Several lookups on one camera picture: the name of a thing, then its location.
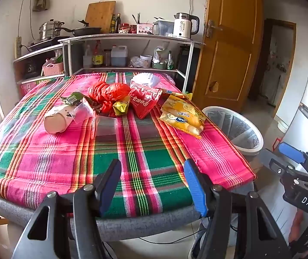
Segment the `door panel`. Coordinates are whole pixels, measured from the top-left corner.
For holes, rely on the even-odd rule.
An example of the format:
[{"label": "door panel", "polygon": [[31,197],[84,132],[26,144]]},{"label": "door panel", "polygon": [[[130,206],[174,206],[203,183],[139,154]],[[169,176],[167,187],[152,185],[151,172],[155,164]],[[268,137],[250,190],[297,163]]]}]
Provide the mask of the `door panel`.
[{"label": "door panel", "polygon": [[240,111],[260,51],[262,0],[210,0],[207,20],[214,27],[205,30],[193,101]]}]

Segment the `kettle handle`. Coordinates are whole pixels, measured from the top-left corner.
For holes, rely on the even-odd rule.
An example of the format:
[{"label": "kettle handle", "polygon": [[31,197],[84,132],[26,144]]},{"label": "kettle handle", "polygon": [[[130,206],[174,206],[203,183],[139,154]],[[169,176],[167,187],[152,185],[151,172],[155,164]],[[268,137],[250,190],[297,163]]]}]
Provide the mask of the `kettle handle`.
[{"label": "kettle handle", "polygon": [[198,18],[198,16],[190,15],[190,20],[193,20],[193,19],[197,21],[197,26],[196,26],[196,30],[194,32],[191,32],[191,35],[197,34],[198,31],[200,30],[200,19]]}]

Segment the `frying pan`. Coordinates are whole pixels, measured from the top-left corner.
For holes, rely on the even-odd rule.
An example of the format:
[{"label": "frying pan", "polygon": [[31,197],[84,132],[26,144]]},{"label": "frying pan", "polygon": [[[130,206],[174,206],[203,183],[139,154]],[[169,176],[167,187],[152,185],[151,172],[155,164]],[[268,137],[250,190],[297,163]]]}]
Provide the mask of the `frying pan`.
[{"label": "frying pan", "polygon": [[96,35],[100,33],[101,27],[89,27],[89,23],[85,22],[84,20],[78,20],[78,22],[81,22],[85,26],[82,28],[76,28],[76,29],[60,27],[60,28],[57,28],[55,31],[63,29],[66,32],[72,33],[75,37],[85,36],[85,35]]}]

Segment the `trash can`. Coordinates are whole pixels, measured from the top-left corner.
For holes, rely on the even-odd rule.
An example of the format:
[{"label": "trash can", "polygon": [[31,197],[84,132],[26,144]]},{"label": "trash can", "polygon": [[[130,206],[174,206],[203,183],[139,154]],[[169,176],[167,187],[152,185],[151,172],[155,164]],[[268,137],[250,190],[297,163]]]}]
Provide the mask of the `trash can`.
[{"label": "trash can", "polygon": [[218,106],[206,107],[202,111],[222,130],[248,162],[263,148],[263,136],[247,118]]}]

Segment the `gray upholstered edge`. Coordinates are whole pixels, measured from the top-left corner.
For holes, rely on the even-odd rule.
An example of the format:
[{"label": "gray upholstered edge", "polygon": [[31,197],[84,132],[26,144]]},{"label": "gray upholstered edge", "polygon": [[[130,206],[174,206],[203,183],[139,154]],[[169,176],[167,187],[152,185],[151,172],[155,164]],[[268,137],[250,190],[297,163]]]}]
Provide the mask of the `gray upholstered edge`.
[{"label": "gray upholstered edge", "polygon": [[[25,227],[32,217],[34,210],[20,207],[0,198],[0,215],[22,227]],[[119,241],[146,237],[177,229],[197,220],[201,216],[195,206],[180,208],[170,212],[153,214],[135,218],[99,219],[98,229],[103,241]],[[74,232],[74,221],[71,220]]]}]

